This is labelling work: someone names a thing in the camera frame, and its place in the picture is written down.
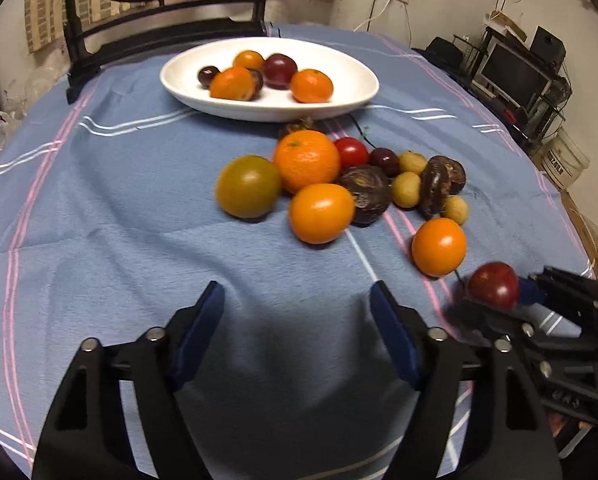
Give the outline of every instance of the white bucket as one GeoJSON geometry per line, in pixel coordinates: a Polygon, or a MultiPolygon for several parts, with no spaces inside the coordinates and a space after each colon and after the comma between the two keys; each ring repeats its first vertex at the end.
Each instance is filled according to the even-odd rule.
{"type": "Polygon", "coordinates": [[[583,154],[562,127],[548,143],[541,159],[542,168],[560,189],[567,189],[589,167],[590,159],[583,154]]]}

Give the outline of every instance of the purple grape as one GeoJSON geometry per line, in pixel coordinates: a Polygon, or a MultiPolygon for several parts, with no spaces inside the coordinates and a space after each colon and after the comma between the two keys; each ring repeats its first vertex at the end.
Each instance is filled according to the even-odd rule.
{"type": "Polygon", "coordinates": [[[263,81],[267,86],[278,90],[287,90],[290,80],[297,72],[297,63],[284,54],[272,54],[263,63],[261,69],[263,81]]]}
{"type": "Polygon", "coordinates": [[[252,74],[255,80],[255,94],[263,88],[263,74],[259,70],[249,68],[249,72],[252,74]]]}
{"type": "Polygon", "coordinates": [[[204,66],[197,74],[197,79],[202,87],[208,88],[219,72],[221,71],[215,66],[204,66]]]}

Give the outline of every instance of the blue gripper pad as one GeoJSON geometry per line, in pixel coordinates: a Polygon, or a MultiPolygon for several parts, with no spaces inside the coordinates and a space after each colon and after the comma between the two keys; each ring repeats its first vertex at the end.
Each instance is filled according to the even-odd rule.
{"type": "Polygon", "coordinates": [[[532,305],[544,304],[546,293],[539,288],[534,280],[519,278],[519,304],[532,305]]]}
{"type": "Polygon", "coordinates": [[[195,378],[210,339],[223,316],[224,303],[225,290],[215,283],[205,290],[199,302],[192,307],[197,310],[197,316],[173,353],[170,379],[175,391],[195,378]]]}
{"type": "Polygon", "coordinates": [[[415,390],[420,390],[424,383],[424,372],[421,368],[419,350],[413,342],[413,335],[397,316],[397,305],[391,296],[387,296],[379,283],[370,288],[370,312],[379,329],[397,375],[415,390]]]}

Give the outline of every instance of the white oval plate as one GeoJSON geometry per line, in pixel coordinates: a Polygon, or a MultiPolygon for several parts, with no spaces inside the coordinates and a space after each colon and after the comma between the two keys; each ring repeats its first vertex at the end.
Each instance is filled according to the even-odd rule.
{"type": "Polygon", "coordinates": [[[327,46],[286,38],[236,38],[203,44],[170,59],[159,77],[168,92],[195,110],[255,122],[282,123],[301,117],[315,120],[337,117],[359,108],[379,91],[377,76],[361,61],[327,46]],[[207,65],[225,70],[242,50],[255,50],[264,58],[280,52],[293,58],[299,70],[321,70],[332,79],[334,94],[327,103],[302,104],[293,99],[290,90],[264,86],[254,101],[210,97],[210,92],[197,81],[197,72],[207,65]]]}

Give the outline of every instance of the dried fig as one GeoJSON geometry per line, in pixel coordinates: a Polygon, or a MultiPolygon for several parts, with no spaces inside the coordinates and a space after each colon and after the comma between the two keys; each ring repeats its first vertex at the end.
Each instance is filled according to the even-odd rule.
{"type": "Polygon", "coordinates": [[[431,158],[421,174],[421,199],[417,207],[426,220],[442,210],[451,185],[444,162],[431,158]]]}
{"type": "Polygon", "coordinates": [[[438,160],[445,165],[451,181],[451,195],[456,195],[464,188],[466,185],[466,170],[464,170],[464,167],[459,162],[444,155],[435,155],[430,160],[438,160]]]}

